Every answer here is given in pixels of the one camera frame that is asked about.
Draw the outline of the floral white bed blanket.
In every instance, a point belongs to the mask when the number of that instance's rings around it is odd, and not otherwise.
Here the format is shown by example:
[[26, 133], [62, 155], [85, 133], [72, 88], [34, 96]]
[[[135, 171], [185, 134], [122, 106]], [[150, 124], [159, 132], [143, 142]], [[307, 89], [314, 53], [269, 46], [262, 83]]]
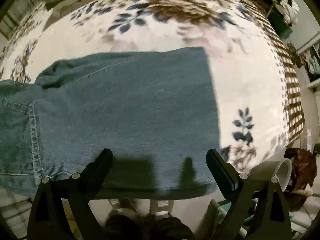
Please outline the floral white bed blanket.
[[1, 79], [32, 83], [62, 59], [203, 47], [219, 107], [220, 145], [248, 171], [283, 159], [304, 127], [300, 87], [283, 41], [251, 0], [41, 2], [1, 52]]

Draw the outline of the white wardrobe shelf unit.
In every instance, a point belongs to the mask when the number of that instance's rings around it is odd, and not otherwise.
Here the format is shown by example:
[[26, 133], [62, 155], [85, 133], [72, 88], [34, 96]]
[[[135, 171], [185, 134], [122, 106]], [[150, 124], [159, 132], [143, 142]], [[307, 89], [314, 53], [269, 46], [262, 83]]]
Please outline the white wardrobe shelf unit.
[[298, 22], [292, 26], [289, 36], [298, 55], [309, 50], [319, 41], [319, 23], [304, 0], [295, 0], [299, 6]]

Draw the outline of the blue denim jeans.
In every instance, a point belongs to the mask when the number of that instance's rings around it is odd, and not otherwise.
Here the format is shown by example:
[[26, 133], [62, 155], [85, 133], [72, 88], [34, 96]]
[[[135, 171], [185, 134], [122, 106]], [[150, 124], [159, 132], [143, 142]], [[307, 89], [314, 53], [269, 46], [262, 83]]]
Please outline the blue denim jeans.
[[103, 149], [103, 198], [189, 199], [216, 182], [216, 98], [201, 47], [61, 60], [32, 84], [1, 82], [1, 187], [33, 196], [43, 177], [82, 172]]

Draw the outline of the grey tape roll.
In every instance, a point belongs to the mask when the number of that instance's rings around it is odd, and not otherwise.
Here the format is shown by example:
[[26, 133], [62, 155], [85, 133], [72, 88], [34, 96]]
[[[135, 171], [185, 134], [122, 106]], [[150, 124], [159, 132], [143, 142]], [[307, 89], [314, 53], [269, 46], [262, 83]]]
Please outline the grey tape roll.
[[279, 182], [281, 190], [284, 192], [292, 172], [292, 163], [290, 159], [266, 160], [253, 167], [249, 172], [249, 177], [254, 180], [270, 180], [272, 177]]

